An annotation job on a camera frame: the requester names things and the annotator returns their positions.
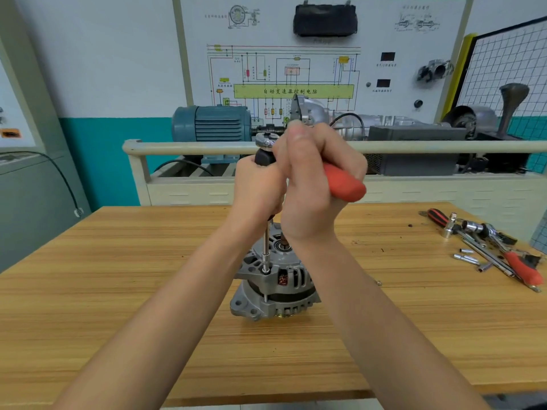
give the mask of metal grid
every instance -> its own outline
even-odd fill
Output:
[[[547,17],[475,37],[464,69],[458,105],[484,105],[502,115],[499,88],[510,82],[530,87],[508,133],[527,140],[547,139]],[[527,168],[542,173],[547,153],[530,156]]]

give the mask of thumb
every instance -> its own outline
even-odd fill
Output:
[[[287,136],[287,151],[291,164],[291,180],[298,188],[317,191],[318,187],[326,187],[328,183],[323,170],[323,161],[312,133],[300,121],[291,122],[285,131]]]

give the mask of alternator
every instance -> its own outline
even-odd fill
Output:
[[[243,259],[236,279],[243,279],[230,302],[233,315],[254,321],[269,317],[290,317],[321,302],[305,266],[284,239],[279,223],[269,226],[270,262],[263,272],[264,239],[257,241]]]

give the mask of white wall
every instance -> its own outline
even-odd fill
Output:
[[[547,0],[474,0],[466,34],[484,34],[547,16]]]
[[[16,0],[59,117],[185,106],[172,0]]]

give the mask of wooden table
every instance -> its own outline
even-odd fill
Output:
[[[418,215],[430,206],[348,206],[336,231],[478,391],[547,389],[545,293],[495,268],[481,274],[452,259],[466,246],[456,237],[443,239]],[[449,203],[434,206],[473,218]],[[1,274],[0,408],[50,404],[228,210],[105,207]],[[340,279],[343,272],[336,271]],[[166,405],[371,395],[321,304],[288,319],[253,323],[230,314],[238,283]]]

